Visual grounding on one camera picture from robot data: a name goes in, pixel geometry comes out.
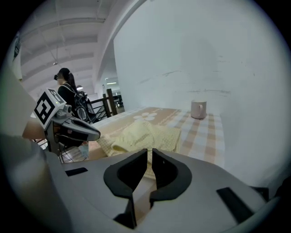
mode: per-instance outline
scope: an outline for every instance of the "black jacket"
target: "black jacket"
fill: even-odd
[[[69,89],[72,89],[72,87],[68,84],[65,83],[63,85],[61,85],[58,89],[58,93],[59,95],[67,102],[68,105],[72,106],[72,112],[74,113],[75,117],[77,116],[76,114],[76,107],[75,107],[75,93],[73,93],[72,91],[70,91]]]

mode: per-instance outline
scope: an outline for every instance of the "yellow towel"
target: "yellow towel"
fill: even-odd
[[[117,137],[101,136],[97,141],[107,156],[148,149],[148,168],[145,176],[155,179],[151,169],[152,148],[179,153],[180,133],[177,128],[155,126],[148,121],[136,121]]]

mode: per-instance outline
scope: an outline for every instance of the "floral pattern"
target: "floral pattern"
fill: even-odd
[[[141,116],[134,116],[135,121],[152,121],[155,118],[156,113],[144,112]]]

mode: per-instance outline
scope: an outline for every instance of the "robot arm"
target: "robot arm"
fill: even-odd
[[[45,131],[49,151],[58,156],[65,148],[100,138],[93,126],[72,116],[71,106],[53,89],[40,96],[34,114]]]

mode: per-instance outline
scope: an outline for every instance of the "ceiling light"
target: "ceiling light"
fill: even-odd
[[[77,91],[82,90],[82,89],[83,89],[83,87],[81,85],[77,86]]]

